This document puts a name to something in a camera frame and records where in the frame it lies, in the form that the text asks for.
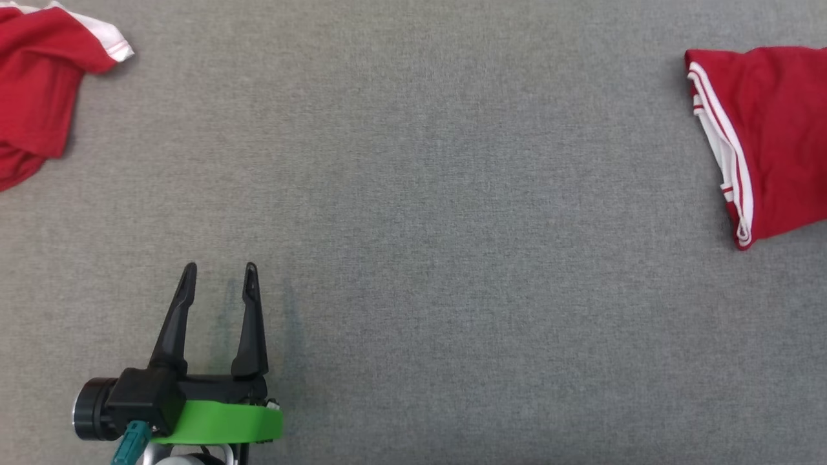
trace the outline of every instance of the gray textile background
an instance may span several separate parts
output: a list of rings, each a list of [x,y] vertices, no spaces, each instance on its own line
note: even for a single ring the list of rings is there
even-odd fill
[[[0,194],[0,456],[142,366],[187,261],[191,372],[244,264],[285,437],[252,463],[827,463],[827,224],[736,252],[689,47],[824,46],[823,0],[73,0],[137,57]]]

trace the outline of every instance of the teal connector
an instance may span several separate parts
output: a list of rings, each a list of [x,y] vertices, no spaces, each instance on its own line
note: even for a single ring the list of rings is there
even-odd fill
[[[111,465],[135,465],[152,438],[152,430],[145,421],[132,421],[117,446]]]

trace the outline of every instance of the green bracket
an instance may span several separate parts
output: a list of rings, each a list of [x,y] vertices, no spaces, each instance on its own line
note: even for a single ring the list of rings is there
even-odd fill
[[[212,400],[187,400],[175,431],[158,444],[243,444],[281,437],[281,410],[258,405],[222,404]]]

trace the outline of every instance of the red cloth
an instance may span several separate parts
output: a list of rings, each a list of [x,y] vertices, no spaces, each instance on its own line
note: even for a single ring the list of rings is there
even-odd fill
[[[738,248],[827,218],[827,49],[685,58]]]
[[[84,73],[132,55],[115,26],[67,12],[0,2],[0,191],[63,154]]]

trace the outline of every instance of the folded red shirt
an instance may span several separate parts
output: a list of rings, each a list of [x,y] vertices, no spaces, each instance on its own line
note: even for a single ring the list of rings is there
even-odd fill
[[[827,49],[685,58],[738,248],[827,218]]]
[[[117,28],[67,12],[0,2],[0,190],[63,154],[84,73],[132,56]]]

